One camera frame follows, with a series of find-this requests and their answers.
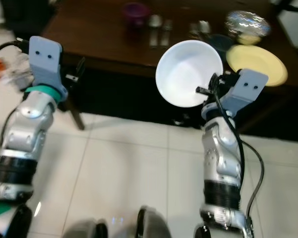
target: fork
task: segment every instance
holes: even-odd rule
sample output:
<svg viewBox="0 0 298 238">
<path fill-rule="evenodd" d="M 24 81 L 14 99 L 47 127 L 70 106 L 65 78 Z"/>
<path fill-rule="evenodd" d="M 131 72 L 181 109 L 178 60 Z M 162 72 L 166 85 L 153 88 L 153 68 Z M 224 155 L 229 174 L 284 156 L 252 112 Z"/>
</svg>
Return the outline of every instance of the fork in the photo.
<svg viewBox="0 0 298 238">
<path fill-rule="evenodd" d="M 172 20 L 166 20 L 162 29 L 164 32 L 161 38 L 161 47 L 167 48 L 169 46 L 170 31 L 172 30 Z"/>
<path fill-rule="evenodd" d="M 202 40 L 202 38 L 199 35 L 198 26 L 196 23 L 191 23 L 189 25 L 189 34 L 190 34 L 190 37 L 192 37 L 194 39 L 198 39 L 200 41 Z"/>
</svg>

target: white tile floor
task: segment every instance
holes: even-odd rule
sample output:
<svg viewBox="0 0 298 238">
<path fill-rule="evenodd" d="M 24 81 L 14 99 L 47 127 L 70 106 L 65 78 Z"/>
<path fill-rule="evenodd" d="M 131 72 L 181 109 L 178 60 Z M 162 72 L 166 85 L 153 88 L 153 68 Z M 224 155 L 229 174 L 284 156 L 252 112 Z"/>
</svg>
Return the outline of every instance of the white tile floor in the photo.
<svg viewBox="0 0 298 238">
<path fill-rule="evenodd" d="M 0 35 L 0 43 L 11 36 Z M 13 49 L 5 52 L 8 57 Z M 21 99 L 0 84 L 0 127 Z M 40 212 L 29 238 L 60 238 L 86 218 L 105 218 L 110 237 L 130 237 L 141 205 L 157 208 L 174 238 L 191 238 L 203 202 L 202 132 L 147 122 L 83 114 L 78 131 L 57 112 L 35 176 L 29 206 Z M 298 143 L 244 136 L 266 162 L 266 177 L 252 210 L 257 238 L 298 238 Z M 246 150 L 242 209 L 260 169 Z M 215 238 L 226 237 L 222 233 Z"/>
</svg>

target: dark wood table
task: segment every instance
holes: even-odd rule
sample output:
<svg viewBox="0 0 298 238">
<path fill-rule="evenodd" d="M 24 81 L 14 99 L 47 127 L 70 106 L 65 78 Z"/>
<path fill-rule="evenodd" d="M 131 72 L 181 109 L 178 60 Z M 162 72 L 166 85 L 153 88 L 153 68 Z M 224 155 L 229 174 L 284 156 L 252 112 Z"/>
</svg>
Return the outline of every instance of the dark wood table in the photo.
<svg viewBox="0 0 298 238">
<path fill-rule="evenodd" d="M 157 63 L 165 52 L 149 48 L 149 30 L 131 34 L 126 29 L 121 7 L 130 0 L 64 0 L 43 36 L 60 42 L 63 62 L 75 65 L 82 56 L 93 69 L 154 78 Z M 265 92 L 289 94 L 298 89 L 298 56 L 280 25 L 269 0 L 143 0 L 153 14 L 173 20 L 170 45 L 188 40 L 189 24 L 209 21 L 212 33 L 226 34 L 225 16 L 232 10 L 249 10 L 267 19 L 272 32 L 258 46 L 275 54 L 288 70 L 288 80 Z M 265 117 L 281 101 L 266 106 L 256 120 Z"/>
</svg>

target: utensil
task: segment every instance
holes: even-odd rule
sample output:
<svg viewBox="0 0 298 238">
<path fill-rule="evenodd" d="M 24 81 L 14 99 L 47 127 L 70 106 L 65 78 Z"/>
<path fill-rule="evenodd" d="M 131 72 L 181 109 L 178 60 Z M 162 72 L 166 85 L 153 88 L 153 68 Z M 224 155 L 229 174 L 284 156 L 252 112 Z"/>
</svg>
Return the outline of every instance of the utensil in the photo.
<svg viewBox="0 0 298 238">
<path fill-rule="evenodd" d="M 210 25 L 208 21 L 199 21 L 199 31 L 204 35 L 209 37 Z"/>
<path fill-rule="evenodd" d="M 268 22 L 255 13 L 249 11 L 232 11 L 228 14 L 225 22 L 231 36 L 244 45 L 253 45 L 268 35 L 271 27 Z"/>
<path fill-rule="evenodd" d="M 279 86 L 288 77 L 284 64 L 271 52 L 257 46 L 238 45 L 232 47 L 226 55 L 233 71 L 249 68 L 269 76 L 266 86 Z"/>
<path fill-rule="evenodd" d="M 172 30 L 172 20 L 166 20 L 162 28 L 164 32 L 161 39 L 161 46 L 167 48 L 169 46 L 170 31 Z"/>
<path fill-rule="evenodd" d="M 218 53 L 209 44 L 188 40 L 169 48 L 161 57 L 155 81 L 162 97 L 183 108 L 202 104 L 207 96 L 195 93 L 198 86 L 208 88 L 214 73 L 223 74 Z"/>
<path fill-rule="evenodd" d="M 233 46 L 233 40 L 228 36 L 215 34 L 210 36 L 208 43 L 214 47 L 222 61 L 226 62 L 226 52 Z"/>
<path fill-rule="evenodd" d="M 200 40 L 200 41 L 202 40 L 202 38 L 199 35 L 198 26 L 196 23 L 191 23 L 189 25 L 189 36 L 196 40 Z"/>
<path fill-rule="evenodd" d="M 128 27 L 141 28 L 150 14 L 149 8 L 139 2 L 129 2 L 122 7 L 122 13 Z"/>
<path fill-rule="evenodd" d="M 152 15 L 149 19 L 149 26 L 151 27 L 150 47 L 156 48 L 158 45 L 158 31 L 162 25 L 162 18 L 159 15 Z"/>
</svg>

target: spoon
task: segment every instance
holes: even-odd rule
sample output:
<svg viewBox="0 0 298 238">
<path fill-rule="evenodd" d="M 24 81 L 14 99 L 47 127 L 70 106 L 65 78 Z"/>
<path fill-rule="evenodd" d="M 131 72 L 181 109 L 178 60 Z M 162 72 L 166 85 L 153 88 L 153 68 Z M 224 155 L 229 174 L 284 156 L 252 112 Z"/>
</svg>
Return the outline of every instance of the spoon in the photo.
<svg viewBox="0 0 298 238">
<path fill-rule="evenodd" d="M 159 15 L 152 15 L 149 19 L 149 26 L 151 27 L 150 47 L 156 48 L 158 45 L 158 30 L 162 26 L 162 18 Z"/>
<path fill-rule="evenodd" d="M 204 36 L 209 38 L 211 30 L 208 21 L 199 21 L 199 30 Z"/>
<path fill-rule="evenodd" d="M 162 34 L 161 46 L 167 48 L 169 45 L 170 31 L 172 30 L 172 20 L 166 20 L 162 29 L 164 33 Z"/>
</svg>

